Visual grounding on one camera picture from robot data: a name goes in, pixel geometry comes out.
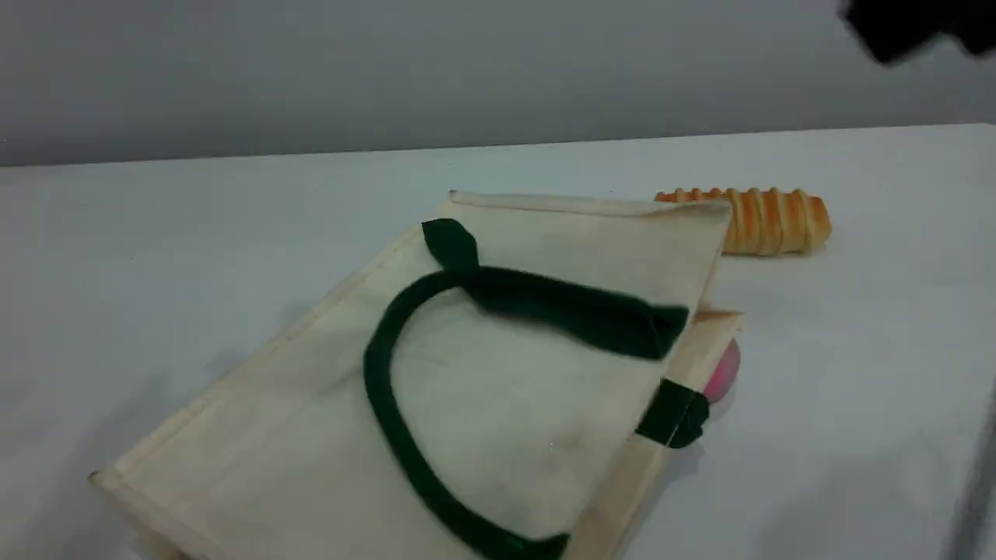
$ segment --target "dark green strap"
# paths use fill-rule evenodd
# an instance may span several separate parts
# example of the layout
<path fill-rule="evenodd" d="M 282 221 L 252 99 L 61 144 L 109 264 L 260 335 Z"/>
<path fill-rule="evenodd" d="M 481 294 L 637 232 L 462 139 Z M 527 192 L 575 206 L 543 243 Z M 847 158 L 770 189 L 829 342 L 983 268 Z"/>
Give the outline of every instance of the dark green strap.
<path fill-rule="evenodd" d="M 663 380 L 636 433 L 661 445 L 681 449 L 702 435 L 706 420 L 709 420 L 709 401 L 705 395 Z"/>
<path fill-rule="evenodd" d="M 426 222 L 423 232 L 445 270 L 402 290 L 380 319 L 364 354 L 364 382 L 373 413 L 412 488 L 464 543 L 489 560 L 559 558 L 569 535 L 534 540 L 502 529 L 460 503 L 422 456 L 390 383 L 393 347 L 404 323 L 436 294 L 460 287 L 488 312 L 543 320 L 597 348 L 660 360 L 684 327 L 688 310 L 651 306 L 629 295 L 527 272 L 479 266 L 473 236 L 455 220 Z"/>

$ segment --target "toy bread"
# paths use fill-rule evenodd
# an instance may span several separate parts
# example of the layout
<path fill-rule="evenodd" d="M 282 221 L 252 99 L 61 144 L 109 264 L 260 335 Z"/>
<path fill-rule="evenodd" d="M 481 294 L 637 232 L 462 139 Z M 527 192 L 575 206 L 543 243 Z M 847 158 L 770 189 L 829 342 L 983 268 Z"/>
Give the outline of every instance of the toy bread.
<path fill-rule="evenodd" d="M 672 193 L 659 192 L 660 202 L 692 202 L 726 198 L 733 205 L 733 217 L 726 231 L 723 252 L 741 255 L 780 255 L 809 253 L 830 237 L 832 227 L 827 206 L 817 196 L 802 189 L 786 194 L 777 188 L 762 192 L 751 188 L 741 192 L 718 188 L 705 192 L 693 188 Z"/>

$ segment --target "black object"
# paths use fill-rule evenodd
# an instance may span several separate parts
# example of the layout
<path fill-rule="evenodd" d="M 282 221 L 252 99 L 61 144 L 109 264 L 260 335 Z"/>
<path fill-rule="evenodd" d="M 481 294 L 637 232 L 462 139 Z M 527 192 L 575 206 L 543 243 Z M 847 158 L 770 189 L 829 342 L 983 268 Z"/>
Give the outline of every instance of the black object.
<path fill-rule="evenodd" d="M 476 241 L 456 220 L 425 222 L 422 232 L 444 269 L 402 290 L 377 324 L 364 353 L 364 383 L 373 414 L 415 493 L 460 540 L 489 560 L 555 560 L 570 535 L 534 540 L 491 523 L 460 503 L 418 450 L 390 382 L 393 348 L 405 322 L 436 294 L 460 287 L 489 313 L 546 321 L 602 350 L 661 360 L 684 329 L 688 309 L 652 306 L 626 294 L 481 266 Z M 701 423 L 708 417 L 708 405 L 705 416 L 701 414 L 703 404 L 703 395 L 665 380 L 647 414 L 651 420 L 644 419 L 641 426 L 647 423 L 650 432 L 688 444 L 701 433 Z"/>
<path fill-rule="evenodd" d="M 851 0 L 845 19 L 879 62 L 897 62 L 938 34 L 970 55 L 996 49 L 996 0 Z"/>

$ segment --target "pink object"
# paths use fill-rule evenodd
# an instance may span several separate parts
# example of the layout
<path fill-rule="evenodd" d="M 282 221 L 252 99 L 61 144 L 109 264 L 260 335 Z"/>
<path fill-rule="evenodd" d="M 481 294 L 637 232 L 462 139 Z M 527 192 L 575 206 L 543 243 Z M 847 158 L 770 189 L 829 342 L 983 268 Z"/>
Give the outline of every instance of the pink object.
<path fill-rule="evenodd" d="M 711 405 L 715 405 L 730 391 L 733 381 L 737 379 L 737 370 L 740 369 L 740 346 L 737 341 L 731 340 L 730 345 L 723 352 L 723 357 L 719 359 L 716 371 L 712 372 L 712 378 L 705 386 L 703 394 Z"/>

